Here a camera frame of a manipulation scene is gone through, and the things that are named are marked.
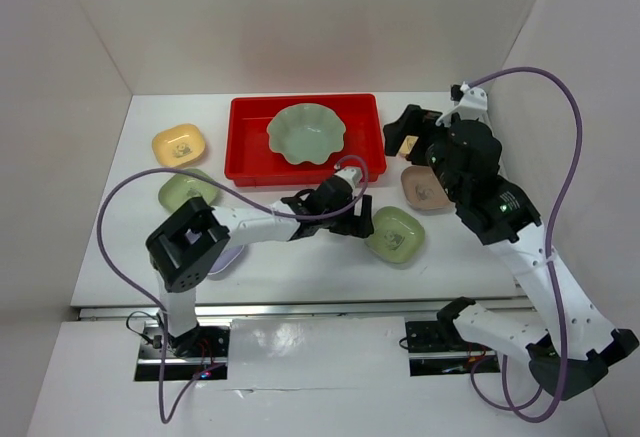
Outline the large green scalloped bowl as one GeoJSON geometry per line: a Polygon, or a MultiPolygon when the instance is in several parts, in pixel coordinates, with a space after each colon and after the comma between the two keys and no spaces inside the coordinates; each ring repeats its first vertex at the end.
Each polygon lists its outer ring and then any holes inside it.
{"type": "Polygon", "coordinates": [[[345,145],[345,123],[334,110],[316,103],[282,109],[266,131],[269,150],[292,165],[324,164],[345,145]]]}

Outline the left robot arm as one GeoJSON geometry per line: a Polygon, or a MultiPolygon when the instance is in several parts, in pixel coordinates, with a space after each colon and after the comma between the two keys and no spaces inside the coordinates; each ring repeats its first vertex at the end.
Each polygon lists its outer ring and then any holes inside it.
{"type": "Polygon", "coordinates": [[[160,281],[163,346],[189,354],[201,339],[195,313],[196,287],[232,250],[262,242],[292,242],[320,230],[365,239],[374,232],[372,197],[354,194],[346,172],[284,197],[265,210],[210,206],[194,197],[147,238],[145,246],[160,281]]]}

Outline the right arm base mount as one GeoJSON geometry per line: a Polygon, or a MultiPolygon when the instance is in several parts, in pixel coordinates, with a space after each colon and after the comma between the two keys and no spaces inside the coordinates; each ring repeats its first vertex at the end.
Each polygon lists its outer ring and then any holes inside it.
{"type": "Polygon", "coordinates": [[[500,371],[493,350],[447,337],[437,321],[407,321],[405,331],[398,345],[408,353],[412,377],[469,374],[475,365],[477,373],[500,371]]]}

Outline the brown square plate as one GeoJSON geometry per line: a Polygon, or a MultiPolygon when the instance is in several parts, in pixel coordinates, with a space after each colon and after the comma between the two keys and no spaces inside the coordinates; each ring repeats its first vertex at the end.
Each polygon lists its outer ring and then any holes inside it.
{"type": "Polygon", "coordinates": [[[431,168],[410,166],[401,173],[401,186],[408,205],[418,211],[440,211],[449,208],[449,200],[431,168]]]}

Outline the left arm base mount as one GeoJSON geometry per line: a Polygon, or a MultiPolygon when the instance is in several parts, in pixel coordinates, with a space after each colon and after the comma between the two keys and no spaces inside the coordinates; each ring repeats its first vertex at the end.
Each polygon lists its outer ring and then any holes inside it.
{"type": "MultiPolygon", "coordinates": [[[[125,320],[125,327],[139,338],[134,380],[157,382],[160,376],[163,330],[158,315],[136,310],[125,320]]],[[[222,381],[228,376],[228,351],[231,329],[228,323],[200,324],[185,341],[167,347],[164,379],[222,381]]]]}

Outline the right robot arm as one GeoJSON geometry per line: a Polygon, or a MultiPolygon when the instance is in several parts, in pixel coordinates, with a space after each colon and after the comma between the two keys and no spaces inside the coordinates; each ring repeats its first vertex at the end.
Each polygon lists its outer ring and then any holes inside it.
{"type": "Polygon", "coordinates": [[[601,381],[639,341],[598,311],[547,245],[548,225],[526,193],[499,173],[502,145],[490,128],[459,117],[441,125],[439,117],[408,105],[383,128],[386,155],[416,137],[409,161],[433,171],[456,215],[509,269],[542,322],[518,323],[459,297],[437,314],[438,341],[448,349],[477,343],[514,358],[545,392],[569,400],[601,381]]]}

